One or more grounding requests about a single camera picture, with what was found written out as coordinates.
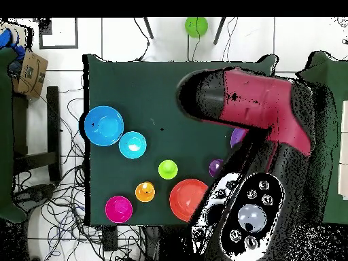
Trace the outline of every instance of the chair leg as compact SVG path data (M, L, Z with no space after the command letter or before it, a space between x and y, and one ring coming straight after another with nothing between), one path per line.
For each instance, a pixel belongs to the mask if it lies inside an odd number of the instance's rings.
M150 27L150 24L149 24L149 20L147 19L147 17L143 17L144 18L144 22L145 22L145 25L146 25L146 29L150 35L150 39L153 39L154 36L152 34L152 31L151 31L151 27Z
M226 19L226 17L221 17L219 28L217 28L216 36L215 36L215 39L214 39L214 45L216 45L218 43L218 41L219 41L221 30L222 30L222 27L224 26L224 23L225 23L225 19Z

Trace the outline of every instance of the cardboard box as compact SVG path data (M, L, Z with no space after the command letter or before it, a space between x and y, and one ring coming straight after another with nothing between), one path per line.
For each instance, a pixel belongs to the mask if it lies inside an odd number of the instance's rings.
M14 92L39 98L45 80L48 61L27 50L20 79L12 78Z

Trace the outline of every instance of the purple bowl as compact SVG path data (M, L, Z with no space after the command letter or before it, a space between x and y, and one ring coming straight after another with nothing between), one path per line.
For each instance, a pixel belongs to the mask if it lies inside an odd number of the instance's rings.
M222 166L223 160L222 159L215 159L211 161L209 165L209 173L212 177L218 176L219 170Z
M247 130L243 128L235 128L232 132L231 136L231 147L233 147L234 144L237 144L238 142L241 142L244 138L244 136L247 134Z

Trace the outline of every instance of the orange bowl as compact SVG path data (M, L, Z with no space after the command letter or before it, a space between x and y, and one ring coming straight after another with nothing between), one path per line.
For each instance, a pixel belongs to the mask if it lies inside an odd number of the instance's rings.
M155 196L154 185L148 181L140 183L135 190L135 196L141 202L151 201Z

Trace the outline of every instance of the green ball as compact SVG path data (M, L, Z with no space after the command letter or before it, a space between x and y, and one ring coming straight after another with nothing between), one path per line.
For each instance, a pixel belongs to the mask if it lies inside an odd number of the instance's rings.
M202 37L208 30L208 22L204 17L188 17L185 28L189 36L193 38Z

